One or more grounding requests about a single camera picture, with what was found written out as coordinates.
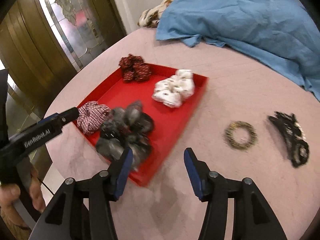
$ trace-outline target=black cable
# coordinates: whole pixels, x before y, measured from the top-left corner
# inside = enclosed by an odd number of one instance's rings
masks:
[[[51,191],[51,189],[49,189],[48,187],[47,187],[47,185],[46,184],[44,184],[44,182],[41,180],[41,179],[39,179],[38,178],[38,180],[40,181],[40,183],[41,184],[43,184],[46,188],[47,188],[47,190],[49,190],[50,191],[50,193],[52,194],[52,196],[54,195],[54,193]]]

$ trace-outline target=red box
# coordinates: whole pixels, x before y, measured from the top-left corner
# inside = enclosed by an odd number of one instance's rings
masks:
[[[139,166],[138,171],[132,171],[129,178],[139,186],[146,186],[156,173],[164,159],[168,156],[174,144],[183,132],[193,111],[202,98],[208,81],[207,77],[194,74],[195,93],[179,108],[169,108],[160,102],[154,101],[151,96],[155,83],[175,75],[176,69],[148,64],[152,75],[146,82],[124,83],[121,69],[118,68],[100,85],[98,85],[78,106],[83,106],[89,101],[98,101],[111,109],[115,107],[126,108],[136,100],[143,104],[143,112],[150,115],[155,123],[154,130],[148,134],[153,150],[150,156]],[[95,146],[100,133],[87,136],[89,143]]]

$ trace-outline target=metal screw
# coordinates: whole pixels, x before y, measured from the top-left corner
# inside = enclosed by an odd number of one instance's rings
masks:
[[[64,182],[65,184],[70,185],[71,183],[73,183],[73,178],[67,178]]]
[[[253,182],[252,179],[250,179],[250,178],[244,178],[243,181],[245,184],[248,184],[248,185],[252,184],[252,182]]]
[[[109,172],[108,171],[100,171],[99,175],[100,175],[100,177],[106,177],[109,175]]]
[[[216,177],[219,176],[219,173],[217,173],[216,171],[210,171],[210,172],[209,172],[209,176],[210,176],[211,178],[216,178]]]

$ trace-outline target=gold bracelet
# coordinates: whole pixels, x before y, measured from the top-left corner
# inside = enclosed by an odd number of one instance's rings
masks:
[[[238,143],[234,136],[233,136],[233,131],[238,128],[245,128],[249,135],[250,138],[246,143]],[[226,129],[226,138],[228,142],[230,143],[231,147],[239,150],[246,150],[252,145],[254,145],[257,141],[257,134],[251,124],[248,124],[247,122],[233,122],[229,125],[229,127]]]

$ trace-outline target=pink table surface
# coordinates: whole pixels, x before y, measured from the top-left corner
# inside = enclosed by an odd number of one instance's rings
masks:
[[[210,77],[207,92],[185,131],[148,187],[128,181],[111,210],[119,240],[198,239],[206,203],[194,195],[183,163],[192,147],[200,160],[225,178],[252,178],[278,217],[288,240],[298,240],[320,206],[320,103],[265,65],[228,48],[204,43],[188,48],[178,41],[158,42],[155,30],[139,29],[81,70],[53,101],[47,116],[77,106],[118,68],[121,57],[141,55],[146,62],[191,69]],[[305,166],[294,169],[285,145],[267,120],[274,111],[295,113],[310,145]],[[258,143],[247,151],[224,141],[232,121],[252,124]],[[108,164],[73,124],[47,143],[54,166],[64,178],[92,177]],[[233,212],[229,200],[229,211]],[[226,238],[231,239],[228,215]]]

